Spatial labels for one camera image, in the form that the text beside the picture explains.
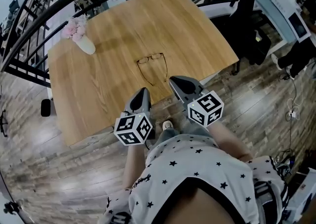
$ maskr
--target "black screen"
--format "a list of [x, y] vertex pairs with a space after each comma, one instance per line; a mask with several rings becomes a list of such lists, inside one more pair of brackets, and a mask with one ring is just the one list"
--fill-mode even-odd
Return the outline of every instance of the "black screen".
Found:
[[297, 35], [299, 38], [303, 37], [304, 35], [307, 34], [307, 31], [305, 30], [301, 20], [297, 16], [296, 13], [293, 13], [290, 18], [288, 18], [292, 26], [294, 27]]

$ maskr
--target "eyeglasses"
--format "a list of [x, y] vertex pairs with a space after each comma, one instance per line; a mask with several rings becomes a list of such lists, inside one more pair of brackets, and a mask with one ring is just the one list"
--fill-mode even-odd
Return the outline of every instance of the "eyeglasses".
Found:
[[141, 59], [139, 59], [139, 60], [136, 61], [137, 66], [138, 66], [138, 69], [139, 69], [140, 73], [142, 74], [143, 78], [144, 78], [149, 84], [151, 84], [152, 86], [154, 86], [154, 84], [152, 84], [150, 81], [148, 81], [148, 80], [146, 79], [146, 77], [144, 76], [144, 74], [143, 74], [142, 70], [140, 69], [139, 65], [140, 65], [140, 64], [145, 64], [145, 63], [147, 63], [150, 58], [151, 58], [152, 60], [156, 60], [156, 59], [159, 59], [159, 58], [161, 58], [161, 57], [163, 57], [164, 63], [165, 63], [165, 65], [166, 65], [166, 70], [167, 70], [167, 72], [166, 72], [166, 76], [164, 77], [164, 82], [166, 82], [166, 81], [167, 81], [167, 76], [168, 76], [168, 66], [167, 66], [166, 58], [164, 57], [164, 54], [163, 54], [163, 53], [152, 54], [152, 55], [150, 55], [150, 56], [143, 57], [143, 58], [141, 58]]

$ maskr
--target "black pants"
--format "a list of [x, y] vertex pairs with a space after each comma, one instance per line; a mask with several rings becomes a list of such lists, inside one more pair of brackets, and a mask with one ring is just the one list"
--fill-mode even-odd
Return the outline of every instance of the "black pants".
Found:
[[316, 47], [311, 39], [307, 38], [301, 43], [297, 41], [291, 51], [286, 56], [281, 57], [277, 64], [280, 68], [293, 64], [290, 73], [292, 77], [295, 77], [314, 56], [316, 56]]

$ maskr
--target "white vase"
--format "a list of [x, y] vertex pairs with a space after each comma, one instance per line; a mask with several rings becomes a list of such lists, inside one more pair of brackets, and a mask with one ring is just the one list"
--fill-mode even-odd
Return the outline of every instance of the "white vase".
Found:
[[92, 55], [95, 52], [93, 42], [86, 35], [84, 35], [79, 41], [75, 41], [75, 43], [83, 50], [83, 52], [89, 55]]

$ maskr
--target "foot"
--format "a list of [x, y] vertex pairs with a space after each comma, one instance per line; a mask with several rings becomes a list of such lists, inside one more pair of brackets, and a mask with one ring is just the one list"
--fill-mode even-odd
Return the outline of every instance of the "foot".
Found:
[[173, 128], [173, 124], [170, 120], [166, 120], [163, 124], [162, 124], [162, 129], [163, 131], [166, 130], [167, 128]]
[[292, 77], [292, 75], [291, 75], [291, 72], [290, 72], [290, 68], [286, 68], [286, 72], [288, 73], [288, 76], [292, 79], [292, 80], [294, 80], [294, 77]]
[[272, 53], [272, 54], [271, 54], [271, 59], [272, 59], [272, 61], [275, 63], [277, 69], [278, 69], [279, 71], [282, 71], [282, 69], [281, 69], [280, 66], [278, 65], [278, 57], [277, 57], [275, 54]]

